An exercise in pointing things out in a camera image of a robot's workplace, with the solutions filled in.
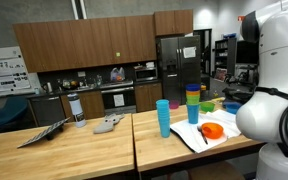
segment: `cabinet door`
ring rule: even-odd
[[[114,64],[107,18],[90,19],[90,22],[94,38],[93,47],[97,58],[92,64],[96,66]]]
[[[29,73],[43,71],[43,66],[36,54],[36,46],[31,25],[29,23],[14,24],[13,29],[23,54],[27,71]]]
[[[31,23],[31,29],[36,45],[36,56],[38,57],[38,61],[40,61],[43,67],[43,71],[59,70],[53,46],[50,45],[51,36],[47,27],[47,23]]]
[[[151,100],[151,110],[156,109],[156,101],[162,99],[162,85],[161,83],[150,85],[150,100]]]
[[[141,16],[140,31],[143,48],[143,61],[156,60],[154,16]]]
[[[168,35],[175,33],[174,11],[160,11],[154,13],[155,35]]]
[[[65,113],[65,118],[70,117],[68,122],[74,122],[75,121],[74,120],[74,116],[73,116],[71,105],[70,105],[70,102],[68,101],[67,95],[62,95],[61,96],[61,101],[62,101],[62,106],[63,106],[63,109],[64,109],[64,113]]]
[[[61,70],[78,68],[76,51],[70,24],[68,21],[48,22],[47,26],[51,35],[51,45],[59,68]]]
[[[127,42],[130,52],[129,62],[138,62],[143,59],[143,47],[141,36],[141,16],[125,17]]]
[[[100,91],[79,93],[85,119],[104,117],[104,104]]]
[[[92,67],[100,64],[97,61],[96,44],[90,20],[74,20],[69,23],[79,66]]]
[[[125,17],[109,18],[108,23],[115,63],[129,62],[130,53],[127,41]]]
[[[151,110],[148,85],[135,86],[135,100],[137,112]]]
[[[174,11],[175,32],[188,34],[193,32],[193,10]]]

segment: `oven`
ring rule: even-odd
[[[112,86],[114,85],[105,86],[104,84],[101,86],[105,114],[136,113],[133,81],[131,86],[125,86],[123,84],[120,84],[114,88]]]

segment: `white bottle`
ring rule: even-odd
[[[75,120],[75,126],[78,128],[85,126],[86,121],[84,118],[84,113],[78,94],[68,94],[67,97],[71,105],[72,113]]]

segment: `stainless steel refrigerator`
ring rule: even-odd
[[[158,39],[157,56],[164,99],[186,104],[185,86],[201,83],[199,36]]]

